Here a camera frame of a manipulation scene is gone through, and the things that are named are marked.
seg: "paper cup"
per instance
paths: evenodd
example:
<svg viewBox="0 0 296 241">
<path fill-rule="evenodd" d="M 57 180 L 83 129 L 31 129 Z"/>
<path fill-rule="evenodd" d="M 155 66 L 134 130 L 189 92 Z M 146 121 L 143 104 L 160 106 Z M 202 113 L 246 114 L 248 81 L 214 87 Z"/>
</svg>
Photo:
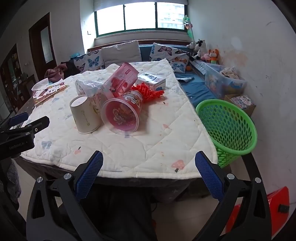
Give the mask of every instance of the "paper cup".
<svg viewBox="0 0 296 241">
<path fill-rule="evenodd" d="M 70 102 L 70 109 L 79 133 L 92 133 L 101 125 L 100 116 L 95 112 L 86 95 L 75 97 Z"/>
<path fill-rule="evenodd" d="M 104 124 L 114 133 L 129 135 L 139 126 L 143 97 L 138 91 L 129 91 L 116 99 L 107 100 L 101 110 Z"/>
</svg>

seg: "door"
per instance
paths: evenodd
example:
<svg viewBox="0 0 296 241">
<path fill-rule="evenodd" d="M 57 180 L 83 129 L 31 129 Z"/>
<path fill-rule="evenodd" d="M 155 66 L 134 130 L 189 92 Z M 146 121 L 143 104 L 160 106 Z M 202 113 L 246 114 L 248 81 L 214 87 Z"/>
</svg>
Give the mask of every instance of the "door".
<svg viewBox="0 0 296 241">
<path fill-rule="evenodd" d="M 24 78 L 20 68 L 16 44 L 4 59 L 0 67 L 0 75 L 7 95 L 7 99 L 4 100 L 6 106 L 10 113 L 13 111 L 16 113 L 29 99 L 21 86 Z"/>
<path fill-rule="evenodd" d="M 49 13 L 29 29 L 30 47 L 39 80 L 45 72 L 57 66 L 50 35 Z"/>
</svg>

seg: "floor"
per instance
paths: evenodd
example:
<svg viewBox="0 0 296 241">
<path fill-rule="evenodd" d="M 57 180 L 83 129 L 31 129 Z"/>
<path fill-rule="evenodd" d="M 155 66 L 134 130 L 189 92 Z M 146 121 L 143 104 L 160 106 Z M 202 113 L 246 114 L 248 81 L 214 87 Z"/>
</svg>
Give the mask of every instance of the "floor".
<svg viewBox="0 0 296 241">
<path fill-rule="evenodd" d="M 16 164 L 20 185 L 22 189 L 19 197 L 19 212 L 24 219 L 27 217 L 27 210 L 31 192 L 35 180 Z M 240 179 L 248 180 L 247 171 L 242 159 L 236 160 L 231 164 L 232 173 Z M 62 200 L 57 198 L 57 204 L 61 205 Z M 156 221 L 156 233 L 159 241 L 191 241 L 208 221 L 212 212 L 216 208 L 218 201 L 212 197 L 189 198 L 181 202 L 170 204 L 158 203 L 156 210 L 152 213 Z"/>
</svg>

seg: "roller blind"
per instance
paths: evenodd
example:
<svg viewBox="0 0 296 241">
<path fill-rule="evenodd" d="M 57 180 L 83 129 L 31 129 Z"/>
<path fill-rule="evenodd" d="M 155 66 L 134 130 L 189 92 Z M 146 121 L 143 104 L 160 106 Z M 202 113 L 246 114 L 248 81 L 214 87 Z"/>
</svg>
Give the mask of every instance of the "roller blind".
<svg viewBox="0 0 296 241">
<path fill-rule="evenodd" d="M 94 10 L 98 11 L 100 9 L 106 8 L 106 7 L 112 7 L 122 4 L 128 4 L 128 3 L 135 3 L 135 2 L 170 2 L 170 3 L 179 3 L 187 5 L 187 0 L 155 0 L 155 1 L 149 1 L 149 0 L 94 0 Z"/>
</svg>

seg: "white quilted mattress pad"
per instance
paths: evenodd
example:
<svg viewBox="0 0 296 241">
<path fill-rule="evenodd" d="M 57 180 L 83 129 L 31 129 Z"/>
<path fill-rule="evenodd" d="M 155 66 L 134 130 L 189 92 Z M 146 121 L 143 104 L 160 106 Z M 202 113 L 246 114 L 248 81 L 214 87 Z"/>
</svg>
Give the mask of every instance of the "white quilted mattress pad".
<svg viewBox="0 0 296 241">
<path fill-rule="evenodd" d="M 23 126 L 43 116 L 49 117 L 50 124 L 35 135 L 35 147 L 21 156 L 34 163 L 74 171 L 99 150 L 103 153 L 104 164 L 98 176 L 109 178 L 197 178 L 200 174 L 194 157 L 200 150 L 212 163 L 217 163 L 217 152 L 210 136 L 168 61 L 132 65 L 140 74 L 148 72 L 166 78 L 163 97 L 143 104 L 135 133 L 130 136 L 115 134 L 104 124 L 91 134 L 77 131 L 69 107 L 77 96 L 75 81 L 98 79 L 104 83 L 119 67 L 112 64 L 103 70 L 68 77 L 66 89 L 35 107 Z"/>
</svg>

